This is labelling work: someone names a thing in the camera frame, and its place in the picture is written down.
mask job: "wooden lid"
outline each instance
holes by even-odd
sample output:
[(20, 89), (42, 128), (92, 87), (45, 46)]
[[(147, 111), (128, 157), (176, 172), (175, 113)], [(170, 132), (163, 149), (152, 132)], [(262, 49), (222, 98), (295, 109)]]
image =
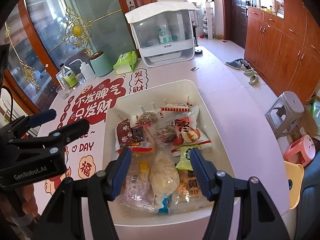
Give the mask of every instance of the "wooden lid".
[(96, 59), (97, 57), (100, 57), (102, 54), (103, 54), (103, 51), (99, 50), (98, 52), (96, 52), (90, 57), (90, 60)]

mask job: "green snack wrapper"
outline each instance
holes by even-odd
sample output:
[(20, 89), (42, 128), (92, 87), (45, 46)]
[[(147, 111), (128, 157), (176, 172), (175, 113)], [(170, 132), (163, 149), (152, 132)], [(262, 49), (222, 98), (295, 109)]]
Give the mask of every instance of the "green snack wrapper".
[(180, 161), (177, 164), (176, 168), (179, 170), (186, 170), (186, 171), (193, 171), (193, 168), (191, 166), (190, 162), (190, 153), (193, 148), (199, 148), (200, 145), (194, 145), (194, 146), (182, 146), (180, 147)]
[(136, 64), (138, 62), (138, 55), (135, 51), (130, 51), (121, 54), (113, 65), (113, 69), (116, 71), (117, 75), (134, 71)]

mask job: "dark front door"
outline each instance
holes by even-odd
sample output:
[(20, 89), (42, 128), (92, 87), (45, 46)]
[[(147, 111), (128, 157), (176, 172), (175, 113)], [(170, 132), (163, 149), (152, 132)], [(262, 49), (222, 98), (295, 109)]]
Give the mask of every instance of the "dark front door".
[(245, 47), (247, 36), (247, 9), (246, 0), (232, 0), (231, 40)]

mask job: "mint green canister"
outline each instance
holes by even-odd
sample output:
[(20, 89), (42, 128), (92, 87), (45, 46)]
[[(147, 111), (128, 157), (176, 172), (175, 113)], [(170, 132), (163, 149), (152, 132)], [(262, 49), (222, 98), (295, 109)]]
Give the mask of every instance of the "mint green canister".
[(103, 77), (113, 71), (113, 65), (102, 50), (99, 50), (90, 57), (90, 63), (98, 77)]

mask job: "yellow stool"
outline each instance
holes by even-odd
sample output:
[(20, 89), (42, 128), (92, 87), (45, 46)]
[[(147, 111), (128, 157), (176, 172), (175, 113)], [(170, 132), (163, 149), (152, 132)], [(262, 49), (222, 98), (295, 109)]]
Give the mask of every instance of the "yellow stool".
[(294, 209), (300, 201), (300, 190), (304, 175), (301, 164), (284, 162), (289, 183), (290, 209)]

